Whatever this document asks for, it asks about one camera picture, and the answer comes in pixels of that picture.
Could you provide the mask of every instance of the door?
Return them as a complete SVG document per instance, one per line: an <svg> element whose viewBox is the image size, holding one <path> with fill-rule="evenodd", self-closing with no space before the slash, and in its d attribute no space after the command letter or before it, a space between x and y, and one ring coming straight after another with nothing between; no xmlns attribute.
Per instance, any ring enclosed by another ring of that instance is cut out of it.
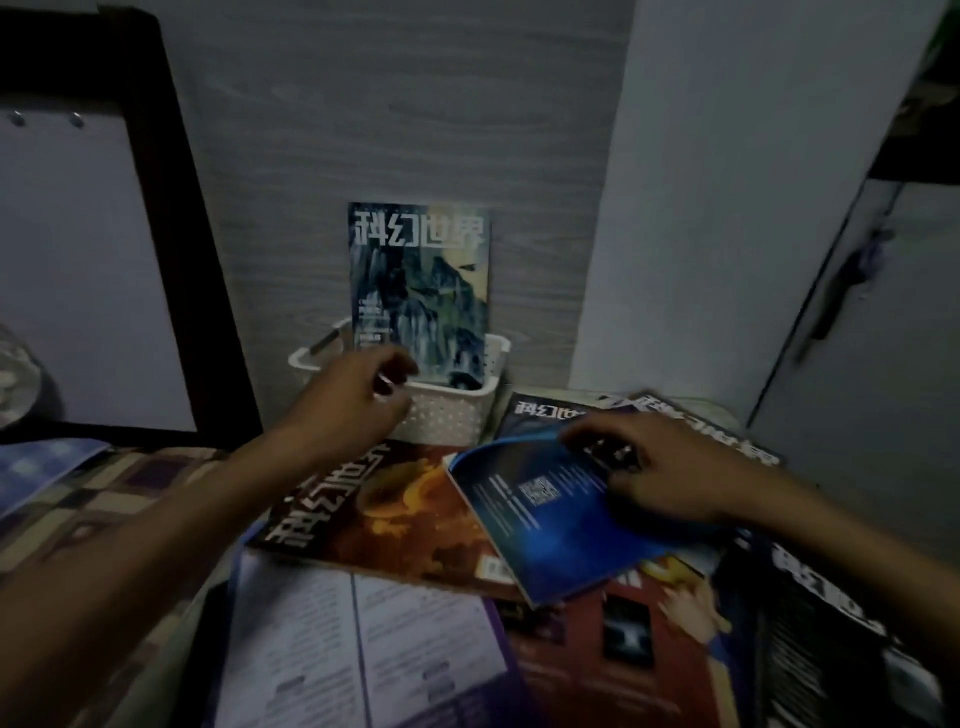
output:
<svg viewBox="0 0 960 728"><path fill-rule="evenodd" d="M885 210L885 266L801 357L818 286L752 432L834 499L960 566L960 187L867 181L823 281Z"/></svg>

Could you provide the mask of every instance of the barcode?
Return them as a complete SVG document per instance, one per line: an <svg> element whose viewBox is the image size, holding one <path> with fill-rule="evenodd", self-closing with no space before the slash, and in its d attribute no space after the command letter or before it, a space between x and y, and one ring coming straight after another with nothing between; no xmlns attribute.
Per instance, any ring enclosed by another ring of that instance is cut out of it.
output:
<svg viewBox="0 0 960 728"><path fill-rule="evenodd" d="M529 483L524 483L520 486L520 492L527 496L527 500L534 507L550 503L560 497L560 491L545 477L536 477Z"/></svg>
<svg viewBox="0 0 960 728"><path fill-rule="evenodd" d="M515 584L514 576L502 559L484 554L477 564L476 577L481 581L493 581L497 584Z"/></svg>

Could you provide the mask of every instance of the mountain landscape cover art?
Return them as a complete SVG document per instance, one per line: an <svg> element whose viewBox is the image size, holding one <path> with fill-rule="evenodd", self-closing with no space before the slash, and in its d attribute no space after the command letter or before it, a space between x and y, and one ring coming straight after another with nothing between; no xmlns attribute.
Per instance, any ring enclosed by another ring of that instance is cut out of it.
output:
<svg viewBox="0 0 960 728"><path fill-rule="evenodd" d="M354 346L400 344L418 381L483 386L489 213L353 203L348 222Z"/></svg>

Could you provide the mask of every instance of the hand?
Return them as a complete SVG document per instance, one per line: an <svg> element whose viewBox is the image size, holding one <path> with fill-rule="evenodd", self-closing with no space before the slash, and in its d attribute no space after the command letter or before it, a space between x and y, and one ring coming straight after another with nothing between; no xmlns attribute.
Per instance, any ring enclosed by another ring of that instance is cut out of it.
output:
<svg viewBox="0 0 960 728"><path fill-rule="evenodd" d="M644 508L688 521L742 520L750 501L788 476L760 465L661 414L587 415L561 435L570 442L586 434L619 437L642 453L643 472L615 472L611 490Z"/></svg>
<svg viewBox="0 0 960 728"><path fill-rule="evenodd" d="M342 354L313 377L276 431L293 440L308 473L355 460L407 416L412 401L400 385L417 371L401 347Z"/></svg>

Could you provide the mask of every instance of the stack of magazines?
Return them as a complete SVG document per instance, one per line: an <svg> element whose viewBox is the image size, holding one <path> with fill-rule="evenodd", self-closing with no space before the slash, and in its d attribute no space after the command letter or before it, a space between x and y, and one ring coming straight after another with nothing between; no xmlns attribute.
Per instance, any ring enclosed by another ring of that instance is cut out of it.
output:
<svg viewBox="0 0 960 728"><path fill-rule="evenodd" d="M655 393L656 411L782 459ZM549 724L945 725L936 679L787 548L741 529L624 522L556 439L591 408L514 394L476 449L386 441L304 483L251 547L492 599Z"/></svg>

